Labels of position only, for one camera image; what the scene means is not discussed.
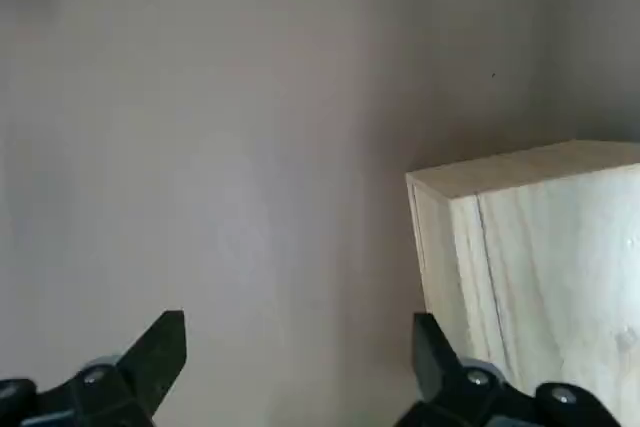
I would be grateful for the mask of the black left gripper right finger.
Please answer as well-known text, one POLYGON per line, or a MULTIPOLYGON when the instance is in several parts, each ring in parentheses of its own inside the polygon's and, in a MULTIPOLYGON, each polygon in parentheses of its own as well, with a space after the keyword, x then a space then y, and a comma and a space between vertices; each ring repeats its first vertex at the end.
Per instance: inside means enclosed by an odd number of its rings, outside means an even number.
POLYGON ((416 313, 412 364, 421 399, 398 426, 617 426, 590 391, 546 382, 527 395, 493 364, 463 362, 431 313, 416 313))

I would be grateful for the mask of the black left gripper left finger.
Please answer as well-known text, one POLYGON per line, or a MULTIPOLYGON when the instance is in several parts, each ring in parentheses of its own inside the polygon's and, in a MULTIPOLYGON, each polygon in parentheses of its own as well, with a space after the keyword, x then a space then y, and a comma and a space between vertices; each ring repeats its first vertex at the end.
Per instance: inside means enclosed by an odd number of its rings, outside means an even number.
POLYGON ((1 381, 3 426, 153 426, 186 364, 182 310, 167 310, 114 362, 98 362, 40 392, 28 378, 1 381))

